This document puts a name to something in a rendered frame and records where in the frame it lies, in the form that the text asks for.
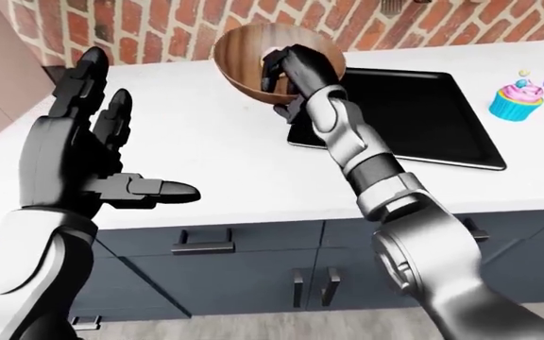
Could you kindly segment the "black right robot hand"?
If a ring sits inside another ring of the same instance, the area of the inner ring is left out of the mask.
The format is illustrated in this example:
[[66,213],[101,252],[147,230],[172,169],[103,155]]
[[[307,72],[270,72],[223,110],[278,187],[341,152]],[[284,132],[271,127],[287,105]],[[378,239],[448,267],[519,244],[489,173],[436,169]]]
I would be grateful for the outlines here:
[[287,92],[297,95],[290,104],[275,104],[273,107],[287,124],[293,124],[312,95],[324,87],[340,84],[340,78],[327,57],[301,44],[273,50],[263,57],[261,90],[273,93],[281,74],[289,79]]

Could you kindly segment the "brown wooden bowl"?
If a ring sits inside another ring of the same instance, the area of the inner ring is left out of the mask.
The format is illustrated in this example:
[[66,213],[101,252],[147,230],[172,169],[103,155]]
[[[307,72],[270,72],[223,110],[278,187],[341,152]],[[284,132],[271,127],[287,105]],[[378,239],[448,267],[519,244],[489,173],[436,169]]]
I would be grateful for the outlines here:
[[289,79],[281,76],[273,93],[261,90],[264,56],[301,44],[322,53],[338,77],[346,72],[342,51],[331,39],[305,27],[276,23],[250,24],[226,32],[214,45],[213,58],[223,76],[241,93],[266,104],[289,104],[296,95],[287,92]]

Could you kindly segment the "dark grey base cabinet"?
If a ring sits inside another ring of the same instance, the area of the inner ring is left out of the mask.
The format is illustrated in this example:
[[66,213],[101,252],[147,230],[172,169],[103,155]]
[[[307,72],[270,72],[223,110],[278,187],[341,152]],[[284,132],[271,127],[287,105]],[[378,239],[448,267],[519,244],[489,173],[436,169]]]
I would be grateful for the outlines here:
[[[544,211],[461,214],[489,234],[480,245],[488,284],[516,302],[544,302]],[[361,219],[227,226],[102,229],[93,246],[93,272],[71,316],[101,321],[184,319],[201,315],[410,308],[417,303],[389,286],[374,258],[377,225]],[[190,243],[219,242],[231,229],[233,254],[176,256],[182,230]],[[341,282],[321,305],[327,268]],[[293,308],[293,273],[304,279],[301,308]]]

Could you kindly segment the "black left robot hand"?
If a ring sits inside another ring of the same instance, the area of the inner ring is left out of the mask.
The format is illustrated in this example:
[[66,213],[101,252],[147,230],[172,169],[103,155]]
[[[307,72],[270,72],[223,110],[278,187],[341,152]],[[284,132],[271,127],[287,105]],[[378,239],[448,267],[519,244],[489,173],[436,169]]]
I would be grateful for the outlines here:
[[201,198],[194,186],[143,178],[122,171],[120,149],[127,143],[132,97],[118,90],[105,110],[109,59],[100,47],[82,54],[66,70],[54,104],[29,131],[19,162],[20,206],[60,209],[93,218],[101,206],[154,209],[159,204]]

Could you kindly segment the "black rectangular tray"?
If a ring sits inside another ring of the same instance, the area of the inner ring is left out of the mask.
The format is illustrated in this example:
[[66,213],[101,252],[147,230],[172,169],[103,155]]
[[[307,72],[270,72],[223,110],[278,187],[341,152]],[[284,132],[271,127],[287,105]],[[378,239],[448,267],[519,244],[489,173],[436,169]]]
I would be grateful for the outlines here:
[[450,74],[349,67],[341,84],[396,158],[506,169],[502,155]]

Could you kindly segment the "blue cupcake with pink frosting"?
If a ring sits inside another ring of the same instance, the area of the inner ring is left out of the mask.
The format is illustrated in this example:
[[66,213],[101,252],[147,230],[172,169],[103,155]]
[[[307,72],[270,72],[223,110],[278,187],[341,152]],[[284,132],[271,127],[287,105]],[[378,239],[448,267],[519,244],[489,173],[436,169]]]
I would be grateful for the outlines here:
[[488,111],[496,118],[523,122],[544,104],[544,80],[535,84],[531,71],[518,71],[518,79],[500,87],[489,104]]

